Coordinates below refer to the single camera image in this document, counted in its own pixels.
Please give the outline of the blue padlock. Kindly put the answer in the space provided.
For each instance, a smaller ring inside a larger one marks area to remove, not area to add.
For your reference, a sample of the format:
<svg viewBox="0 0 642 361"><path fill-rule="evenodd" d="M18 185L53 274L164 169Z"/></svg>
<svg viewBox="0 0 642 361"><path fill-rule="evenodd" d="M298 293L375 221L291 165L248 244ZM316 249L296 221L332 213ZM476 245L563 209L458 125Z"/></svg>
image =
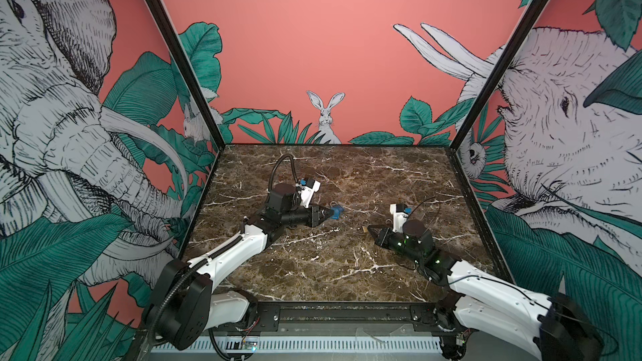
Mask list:
<svg viewBox="0 0 642 361"><path fill-rule="evenodd" d="M339 220L342 213L344 212L344 208L341 207L340 205L332 206L331 210L333 211L333 215L331 218L334 220Z"/></svg>

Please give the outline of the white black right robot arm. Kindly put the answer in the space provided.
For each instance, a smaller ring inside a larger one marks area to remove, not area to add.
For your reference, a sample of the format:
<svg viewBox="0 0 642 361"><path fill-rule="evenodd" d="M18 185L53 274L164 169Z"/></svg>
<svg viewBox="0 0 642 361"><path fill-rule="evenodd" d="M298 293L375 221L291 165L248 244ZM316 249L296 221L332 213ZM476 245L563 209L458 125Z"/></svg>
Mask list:
<svg viewBox="0 0 642 361"><path fill-rule="evenodd" d="M430 321L445 333L484 332L538 360L598 360L605 343L581 307L564 293L531 292L439 249L418 220L367 228L374 243L410 260L448 294Z"/></svg>

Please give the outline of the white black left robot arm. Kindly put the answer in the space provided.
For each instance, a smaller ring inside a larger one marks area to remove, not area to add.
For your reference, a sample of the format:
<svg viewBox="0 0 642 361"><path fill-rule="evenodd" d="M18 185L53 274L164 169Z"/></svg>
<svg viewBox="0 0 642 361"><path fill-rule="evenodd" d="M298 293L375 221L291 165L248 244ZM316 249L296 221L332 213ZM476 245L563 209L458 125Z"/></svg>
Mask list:
<svg viewBox="0 0 642 361"><path fill-rule="evenodd" d="M142 350L169 343L183 350L206 329L257 322L255 298L243 290L217 294L216 288L251 257L274 244L289 227L317 227L334 214L314 204L320 184L312 178L269 189L262 207L243 219L240 231L199 257L169 262L162 270L142 315Z"/></svg>

